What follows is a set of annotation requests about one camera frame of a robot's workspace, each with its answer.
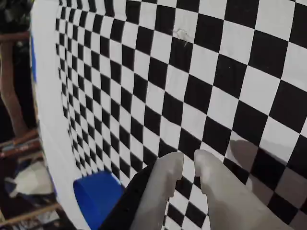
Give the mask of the black-and-white gripper finger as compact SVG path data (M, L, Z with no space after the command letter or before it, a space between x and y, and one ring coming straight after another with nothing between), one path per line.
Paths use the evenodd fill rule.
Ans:
M128 184L101 230L160 230L165 209L182 178L184 154L172 152L148 165Z

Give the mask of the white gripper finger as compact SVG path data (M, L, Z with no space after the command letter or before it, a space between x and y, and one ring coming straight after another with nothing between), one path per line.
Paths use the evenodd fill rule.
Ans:
M199 149L194 153L195 175L207 196L212 230L289 230L213 154Z

